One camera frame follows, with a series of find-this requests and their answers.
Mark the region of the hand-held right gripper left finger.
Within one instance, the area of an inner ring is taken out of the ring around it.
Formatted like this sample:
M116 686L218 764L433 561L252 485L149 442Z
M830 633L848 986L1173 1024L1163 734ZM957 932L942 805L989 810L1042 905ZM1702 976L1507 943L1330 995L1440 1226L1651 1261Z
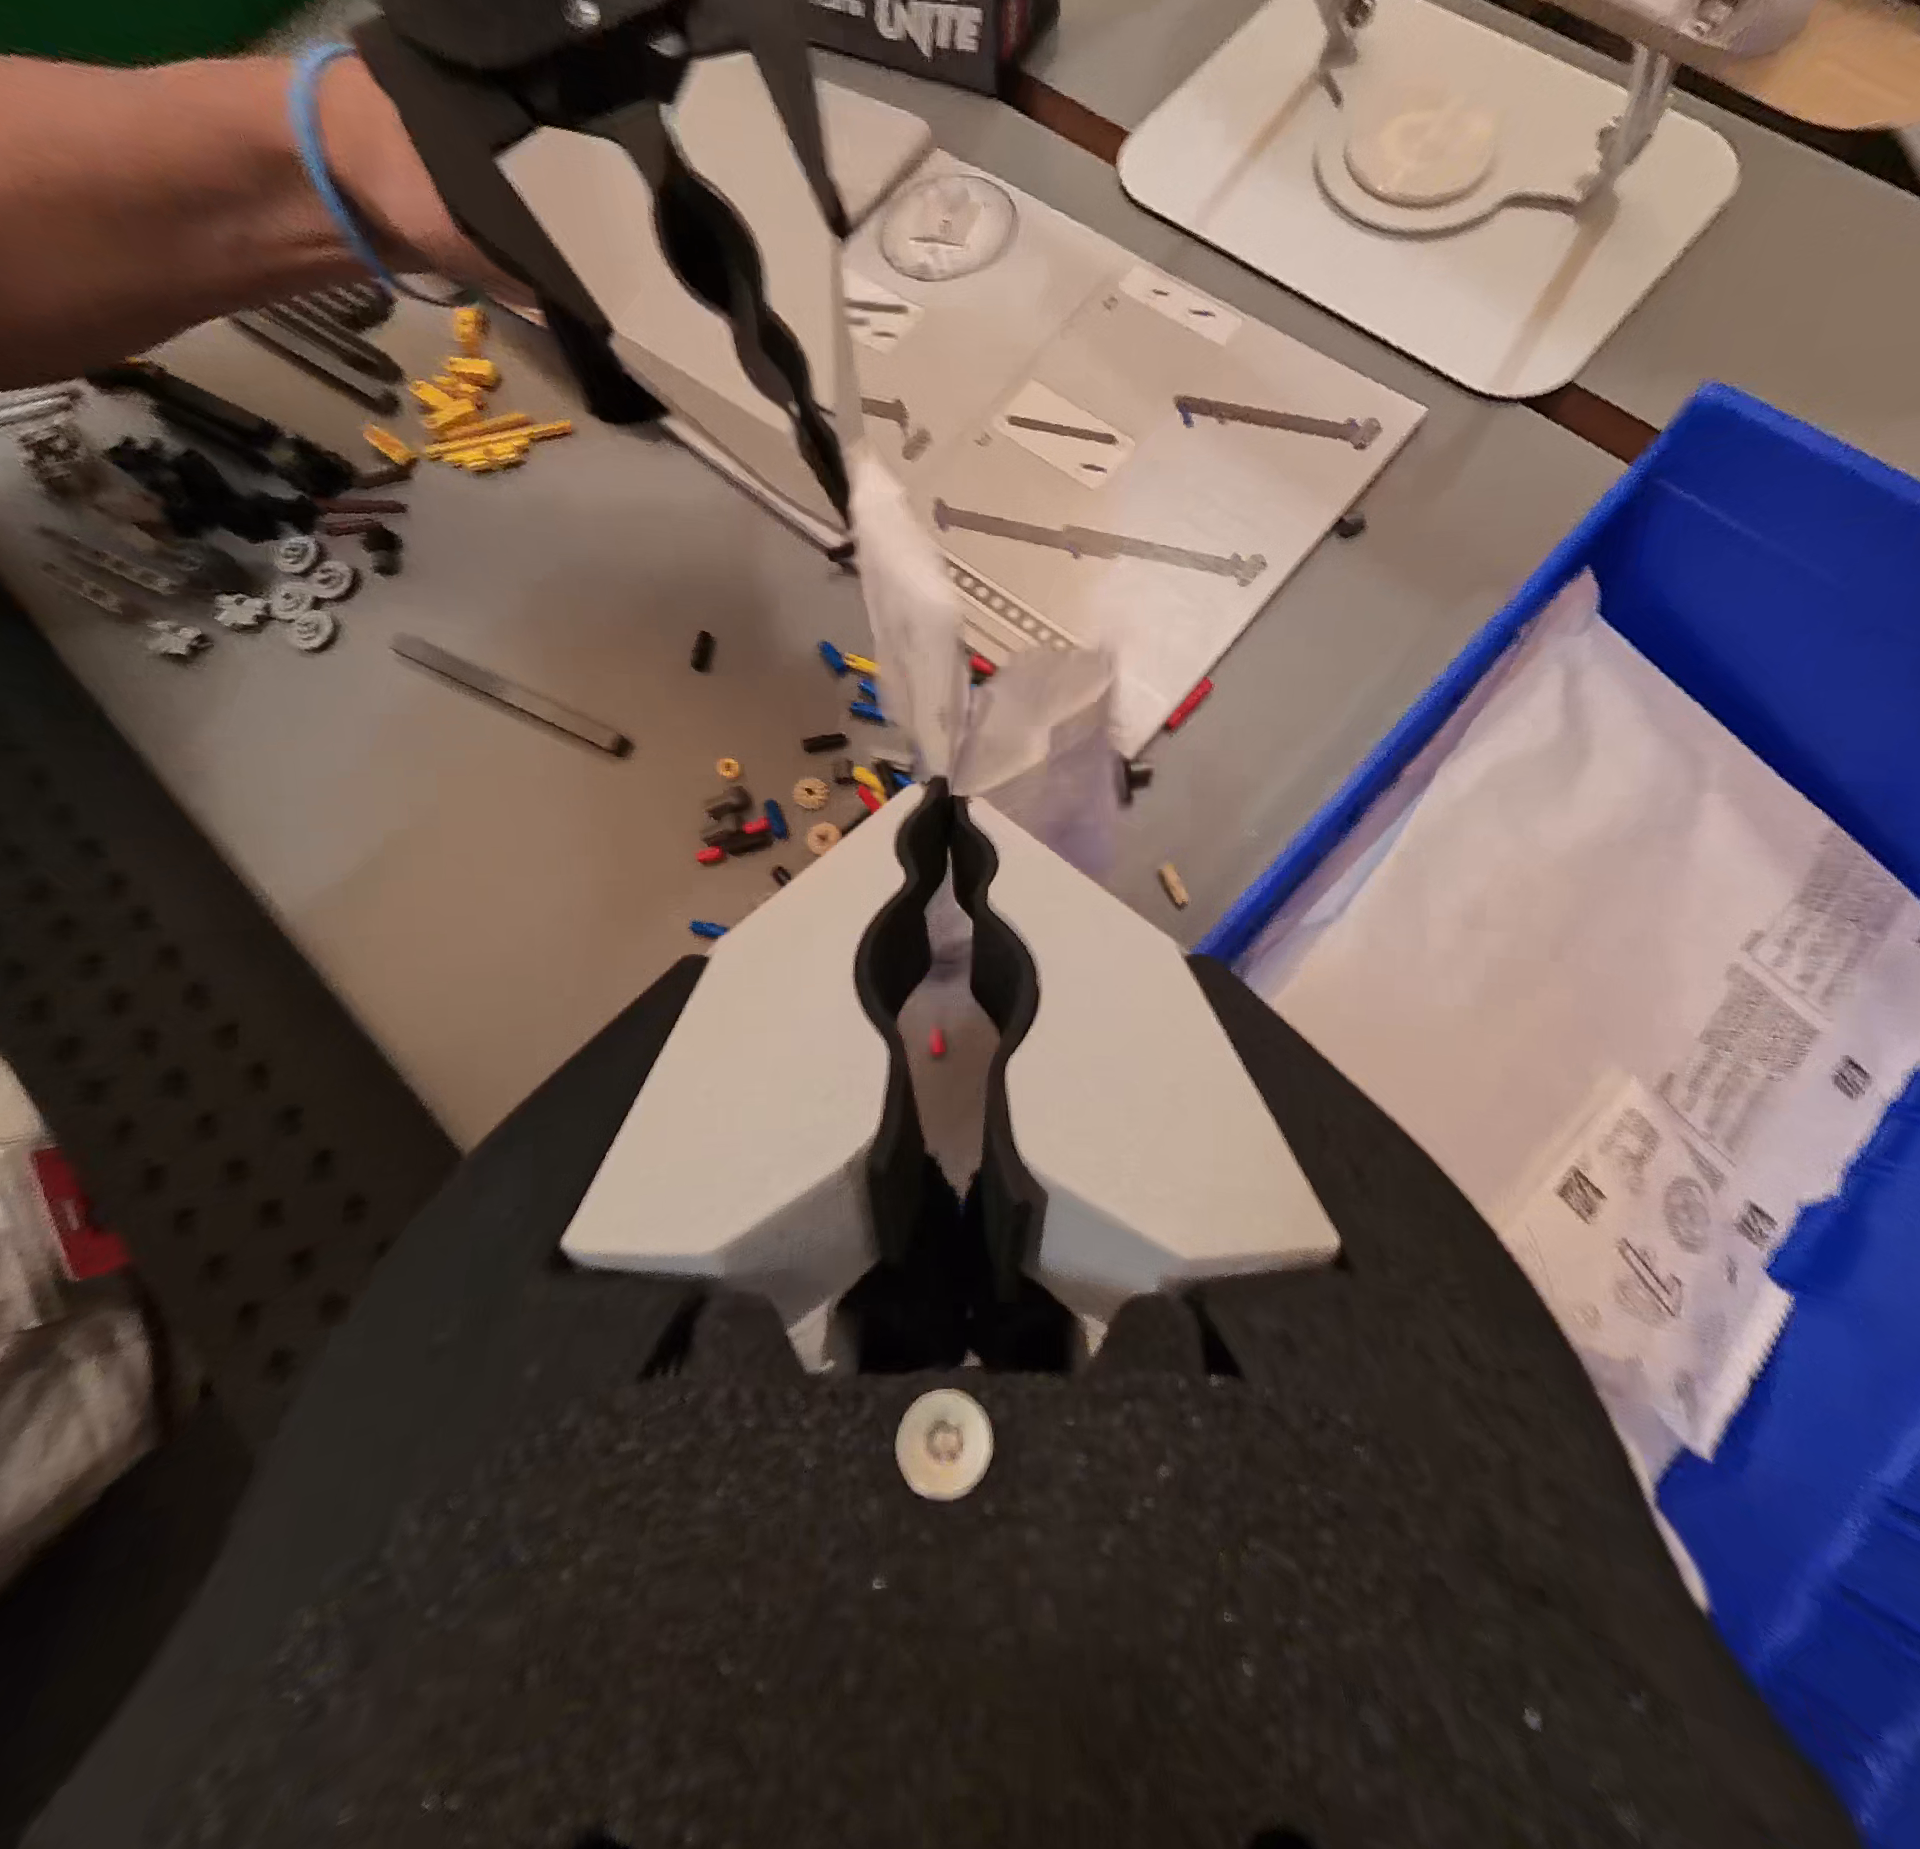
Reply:
M910 785L693 973L564 1227L564 1258L844 1315L864 1363L954 1356L970 1216L924 1142L904 1008L931 967L954 797Z

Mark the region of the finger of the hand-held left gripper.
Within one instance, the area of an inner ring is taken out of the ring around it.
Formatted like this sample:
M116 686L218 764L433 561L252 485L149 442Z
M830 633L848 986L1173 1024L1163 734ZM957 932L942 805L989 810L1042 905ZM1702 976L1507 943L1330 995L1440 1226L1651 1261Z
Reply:
M830 229L773 95L752 55L692 64L666 127L683 160L748 229L764 302L803 353L809 382L830 416L851 400L842 353L851 337L834 323L842 241L864 223L931 146L927 122L853 88L815 84L825 168L844 221ZM786 408L760 396L727 352L701 385L692 418L666 428L733 485L790 526L842 526L806 464Z
M672 109L666 133L740 214L773 316L799 340L817 403L851 407L842 251L779 113ZM503 174L608 316L613 352L666 403L667 419L764 500L786 503L820 542L844 544L851 524L803 458L789 407L748 375L721 306L672 270L657 196L637 160L610 139L539 127L503 153Z

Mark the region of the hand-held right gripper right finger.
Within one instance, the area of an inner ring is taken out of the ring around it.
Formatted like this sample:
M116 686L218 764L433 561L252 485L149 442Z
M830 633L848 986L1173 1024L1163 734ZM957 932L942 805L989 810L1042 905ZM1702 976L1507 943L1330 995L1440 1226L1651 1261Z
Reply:
M994 1041L967 1190L989 1366L1062 1371L1135 1299L1338 1258L1173 939L981 799L949 800L949 887Z

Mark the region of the white printed paper bag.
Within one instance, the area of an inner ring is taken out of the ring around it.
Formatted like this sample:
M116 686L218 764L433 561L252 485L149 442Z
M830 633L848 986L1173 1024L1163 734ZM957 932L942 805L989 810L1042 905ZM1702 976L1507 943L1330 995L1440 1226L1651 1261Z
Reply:
M906 897L906 931L924 943L949 825L970 810L999 865L994 909L1035 945L1042 973L1064 967L1071 987L1112 982L1112 931L1133 921L1092 875L1117 823L1112 654L1016 654L975 693L946 561L869 444L853 450L851 524L883 699L924 767L906 805L853 835L869 909Z
M1560 592L1248 982L1501 1237L1661 1475L1916 1073L1916 894Z

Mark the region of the long dark grey bar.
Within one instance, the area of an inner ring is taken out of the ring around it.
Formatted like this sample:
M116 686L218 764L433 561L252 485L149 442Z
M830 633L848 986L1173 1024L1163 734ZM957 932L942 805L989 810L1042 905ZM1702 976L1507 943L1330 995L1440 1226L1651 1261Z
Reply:
M585 745L603 757L626 759L635 752L632 736L613 724L583 708L575 708L568 702L536 691L528 684L519 684L493 669L480 667L465 655L457 655L422 636L396 633L392 636L389 647L408 667L459 688L462 696L534 722L547 733L561 734L564 740Z

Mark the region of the blue plastic bin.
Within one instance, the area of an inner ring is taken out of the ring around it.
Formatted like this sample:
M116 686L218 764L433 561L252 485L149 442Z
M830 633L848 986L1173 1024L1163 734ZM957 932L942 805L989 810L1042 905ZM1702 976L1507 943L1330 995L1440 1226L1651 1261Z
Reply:
M1254 976L1365 817L1580 573L1681 691L1916 888L1917 489L1700 386L1197 950ZM1712 1462L1658 1479L1716 1620L1868 1845L1916 1845L1916 1075L1789 1238L1784 1342Z

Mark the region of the person's left forearm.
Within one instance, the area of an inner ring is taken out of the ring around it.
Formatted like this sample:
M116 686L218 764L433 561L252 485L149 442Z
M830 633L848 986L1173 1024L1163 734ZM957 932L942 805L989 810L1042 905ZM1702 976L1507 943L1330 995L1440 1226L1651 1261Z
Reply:
M350 269L275 56L2 61L2 385L59 382Z

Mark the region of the pile of yellow lego pieces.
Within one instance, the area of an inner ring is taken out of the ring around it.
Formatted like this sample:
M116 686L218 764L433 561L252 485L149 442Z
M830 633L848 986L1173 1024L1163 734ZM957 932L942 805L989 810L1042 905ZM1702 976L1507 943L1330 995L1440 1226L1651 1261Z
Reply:
M539 446L575 433L568 416L534 416L503 403L503 367L492 349L484 306L453 306L437 362L403 372L396 407L372 412L360 444L398 474L439 464L462 474L519 469Z

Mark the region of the pile of black lego beams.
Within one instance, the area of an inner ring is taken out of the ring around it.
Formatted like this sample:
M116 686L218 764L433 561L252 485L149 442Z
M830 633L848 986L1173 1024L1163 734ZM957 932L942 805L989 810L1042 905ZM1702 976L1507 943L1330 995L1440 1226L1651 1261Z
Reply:
M338 283L237 309L81 379L302 493L381 493L415 472L368 436L395 433L403 408L402 362L381 340L395 316L383 285Z

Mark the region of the pile of dark lego pieces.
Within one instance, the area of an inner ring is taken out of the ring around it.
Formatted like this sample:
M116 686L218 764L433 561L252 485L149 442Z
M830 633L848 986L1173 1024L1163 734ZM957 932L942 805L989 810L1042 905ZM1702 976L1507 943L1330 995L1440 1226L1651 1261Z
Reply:
M357 544L378 573L396 573L405 542L387 522L402 503L348 505L302 491L274 491L233 482L203 450L158 439L122 437L103 450L142 491L149 493L182 538L233 537L260 547L293 537Z

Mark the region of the pile of grey lego gears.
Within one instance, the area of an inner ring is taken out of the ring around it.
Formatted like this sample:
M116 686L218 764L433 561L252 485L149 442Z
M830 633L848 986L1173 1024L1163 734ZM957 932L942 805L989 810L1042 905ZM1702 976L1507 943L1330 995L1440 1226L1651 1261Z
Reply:
M168 612L143 626L153 655L195 663L217 636L275 636L304 655L339 637L339 612L355 595L357 569L317 532L263 545L257 561L212 544L164 547L143 561Z

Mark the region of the light grey lego beam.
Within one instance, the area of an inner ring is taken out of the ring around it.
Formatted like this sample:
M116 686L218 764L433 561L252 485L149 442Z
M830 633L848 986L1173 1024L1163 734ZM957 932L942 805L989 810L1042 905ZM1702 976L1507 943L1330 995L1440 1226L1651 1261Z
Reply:
M189 547L123 537L103 544L51 524L37 524L36 538L51 561L101 587L138 589L170 600L210 600L218 592L207 559Z

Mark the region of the person's left hand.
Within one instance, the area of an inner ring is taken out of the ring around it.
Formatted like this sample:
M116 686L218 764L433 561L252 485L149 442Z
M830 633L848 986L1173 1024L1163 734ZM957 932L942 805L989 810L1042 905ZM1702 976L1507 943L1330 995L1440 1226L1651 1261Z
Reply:
M403 276L446 276L507 306L536 294L475 248L433 184L396 103L357 55L328 65L320 92L322 127L334 178L386 265Z

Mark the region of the open instruction booklet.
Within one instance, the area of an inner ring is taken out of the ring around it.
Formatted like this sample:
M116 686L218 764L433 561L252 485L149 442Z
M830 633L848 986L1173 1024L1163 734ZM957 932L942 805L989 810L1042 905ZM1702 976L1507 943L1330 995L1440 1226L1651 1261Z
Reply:
M785 142L742 168L821 419L945 554L975 636L1102 647L1140 751L1404 450L1412 396L942 150L842 248Z

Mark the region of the pale packet with red label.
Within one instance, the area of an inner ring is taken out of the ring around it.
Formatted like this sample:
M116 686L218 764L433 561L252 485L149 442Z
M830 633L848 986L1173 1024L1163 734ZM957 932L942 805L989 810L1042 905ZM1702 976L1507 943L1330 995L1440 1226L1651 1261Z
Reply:
M130 1253L2 1067L2 1585L155 1448L156 1354Z

